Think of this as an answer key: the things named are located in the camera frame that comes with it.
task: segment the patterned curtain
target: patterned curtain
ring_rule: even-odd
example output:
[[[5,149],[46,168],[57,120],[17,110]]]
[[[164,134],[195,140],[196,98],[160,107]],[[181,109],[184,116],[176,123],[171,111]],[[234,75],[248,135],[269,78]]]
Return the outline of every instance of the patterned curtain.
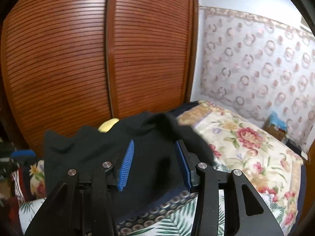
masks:
[[[303,147],[315,120],[314,36],[250,13],[201,9],[201,94],[256,121],[276,111]]]

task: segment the wooden wardrobe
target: wooden wardrobe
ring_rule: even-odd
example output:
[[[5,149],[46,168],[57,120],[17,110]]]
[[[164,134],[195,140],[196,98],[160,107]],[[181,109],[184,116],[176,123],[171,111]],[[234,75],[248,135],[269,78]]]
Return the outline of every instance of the wooden wardrobe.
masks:
[[[189,101],[197,7],[197,0],[18,0],[2,23],[0,90],[21,141],[41,156],[47,129],[72,136],[83,125]]]

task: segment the floral blanket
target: floral blanket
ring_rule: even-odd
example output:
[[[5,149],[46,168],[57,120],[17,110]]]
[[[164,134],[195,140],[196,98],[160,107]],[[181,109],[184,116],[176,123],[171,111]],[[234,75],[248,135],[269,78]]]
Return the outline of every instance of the floral blanket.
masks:
[[[287,236],[297,215],[303,164],[301,157],[244,118],[210,102],[201,101],[177,120],[180,124],[190,125],[209,144],[215,155],[215,169],[243,171]],[[132,228],[132,232],[118,225],[120,234],[190,236],[196,202],[197,197],[190,199],[168,217],[162,220],[157,218],[148,226]],[[36,203],[36,207],[27,204],[20,209],[20,220],[27,221],[23,225],[21,223],[23,231],[39,207]],[[218,236],[224,235],[224,210],[224,193],[219,190]],[[25,218],[25,215],[31,215],[31,218]]]

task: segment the wall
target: wall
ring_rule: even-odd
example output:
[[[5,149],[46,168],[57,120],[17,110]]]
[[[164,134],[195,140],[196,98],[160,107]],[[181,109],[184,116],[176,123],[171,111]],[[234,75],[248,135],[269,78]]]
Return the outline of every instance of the wall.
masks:
[[[239,10],[249,12],[273,20],[280,21],[290,26],[300,28],[301,14],[290,0],[199,0],[201,6],[213,6],[226,9]],[[204,23],[201,19],[204,18],[203,10],[199,10],[199,32],[197,43],[197,56],[194,74],[193,89],[191,101],[210,100],[208,96],[200,94],[200,79],[202,70],[202,43],[203,43],[203,27]],[[218,105],[226,107],[224,104],[215,102]],[[249,119],[252,123],[262,127],[263,122],[257,122]]]

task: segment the silver bolt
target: silver bolt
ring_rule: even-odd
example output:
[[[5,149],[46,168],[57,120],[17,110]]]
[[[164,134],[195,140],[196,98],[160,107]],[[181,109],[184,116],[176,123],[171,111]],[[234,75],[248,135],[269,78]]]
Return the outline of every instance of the silver bolt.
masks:
[[[240,176],[242,174],[242,172],[240,170],[234,170],[233,173],[236,176]]]
[[[200,163],[198,163],[198,167],[201,168],[201,169],[205,169],[205,168],[208,167],[208,165],[205,164],[204,162],[200,162]]]
[[[68,171],[69,176],[74,176],[76,173],[77,173],[77,171],[75,169],[71,169]]]
[[[104,167],[104,168],[110,168],[110,167],[111,167],[111,162],[110,162],[110,161],[105,161],[105,162],[103,163],[103,167]]]

